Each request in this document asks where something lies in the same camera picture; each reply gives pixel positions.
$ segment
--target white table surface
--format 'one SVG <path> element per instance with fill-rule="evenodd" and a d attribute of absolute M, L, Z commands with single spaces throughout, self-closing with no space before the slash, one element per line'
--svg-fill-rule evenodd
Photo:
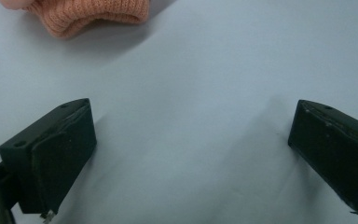
<path fill-rule="evenodd" d="M 52 223 L 358 223 L 286 145 L 299 99 L 358 119 L 358 1 L 153 0 L 69 40 L 0 6 L 0 145 L 84 97 L 98 146 Z"/>

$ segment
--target knitted sock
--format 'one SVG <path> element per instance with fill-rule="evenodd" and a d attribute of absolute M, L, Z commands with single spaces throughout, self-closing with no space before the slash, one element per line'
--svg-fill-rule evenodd
<path fill-rule="evenodd" d="M 149 0 L 35 0 L 25 10 L 36 14 L 49 33 L 66 38 L 98 19 L 142 23 Z"/>

